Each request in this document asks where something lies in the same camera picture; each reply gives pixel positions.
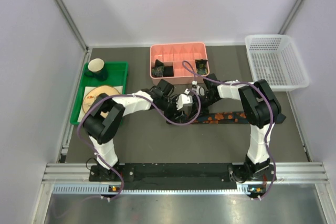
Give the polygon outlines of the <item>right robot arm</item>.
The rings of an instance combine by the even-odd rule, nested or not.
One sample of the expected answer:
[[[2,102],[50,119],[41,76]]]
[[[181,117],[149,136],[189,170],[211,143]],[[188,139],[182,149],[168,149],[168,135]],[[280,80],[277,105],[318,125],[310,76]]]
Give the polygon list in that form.
[[[250,145],[241,167],[233,166],[230,174],[233,180],[243,183],[262,176],[274,161],[270,150],[270,136],[281,105],[266,80],[256,82],[226,81],[204,78],[207,91],[202,107],[220,99],[241,102],[250,125]]]

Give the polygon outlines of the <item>black orange floral tie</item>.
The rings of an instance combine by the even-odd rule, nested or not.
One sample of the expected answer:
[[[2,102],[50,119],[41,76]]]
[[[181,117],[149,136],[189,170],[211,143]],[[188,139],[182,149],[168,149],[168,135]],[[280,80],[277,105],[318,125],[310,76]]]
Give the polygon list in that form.
[[[187,115],[187,122],[196,115]],[[201,112],[197,119],[191,124],[249,124],[246,115],[243,111],[233,112],[218,112],[218,113],[206,113]]]

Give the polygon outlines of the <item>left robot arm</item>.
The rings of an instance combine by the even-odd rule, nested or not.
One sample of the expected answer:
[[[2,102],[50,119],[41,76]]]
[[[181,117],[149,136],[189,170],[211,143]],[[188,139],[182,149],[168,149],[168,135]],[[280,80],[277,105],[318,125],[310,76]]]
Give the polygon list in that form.
[[[158,109],[171,124],[185,124],[182,109],[193,104],[189,90],[171,95],[174,86],[165,80],[150,89],[142,89],[132,94],[98,95],[81,121],[82,127],[92,142],[96,155],[96,166],[91,171],[106,180],[114,180],[119,174],[118,157],[113,138],[124,116],[139,111]]]

